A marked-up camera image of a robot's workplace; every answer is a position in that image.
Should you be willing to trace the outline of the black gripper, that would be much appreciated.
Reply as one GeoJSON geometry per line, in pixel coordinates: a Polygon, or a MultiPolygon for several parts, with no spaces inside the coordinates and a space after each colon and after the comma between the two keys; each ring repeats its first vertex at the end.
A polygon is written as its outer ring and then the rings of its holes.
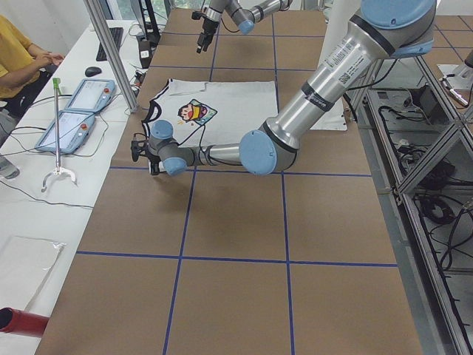
{"type": "Polygon", "coordinates": [[[149,157],[149,173],[150,175],[159,175],[161,173],[160,169],[161,159],[158,156],[149,157]]]}
{"type": "Polygon", "coordinates": [[[207,51],[220,24],[220,17],[217,19],[204,16],[203,33],[200,33],[197,40],[197,53],[207,51]]]}

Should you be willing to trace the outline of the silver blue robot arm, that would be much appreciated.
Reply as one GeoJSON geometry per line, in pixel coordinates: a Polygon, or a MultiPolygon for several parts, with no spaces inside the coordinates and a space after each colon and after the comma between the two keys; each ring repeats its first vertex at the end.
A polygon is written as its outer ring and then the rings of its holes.
{"type": "Polygon", "coordinates": [[[272,0],[263,1],[254,5],[251,9],[245,9],[234,0],[214,0],[201,10],[195,10],[191,18],[193,20],[203,19],[203,29],[197,40],[197,53],[206,52],[222,20],[222,14],[226,12],[235,23],[238,30],[246,35],[249,34],[256,23],[272,13],[285,11],[290,8],[292,1],[272,0]]]}
{"type": "Polygon", "coordinates": [[[190,166],[241,165],[254,175],[291,167],[300,139],[377,60],[409,58],[433,44],[436,1],[362,1],[347,34],[276,116],[246,133],[238,144],[181,147],[171,124],[155,120],[145,145],[151,175],[175,176],[190,166]]]}

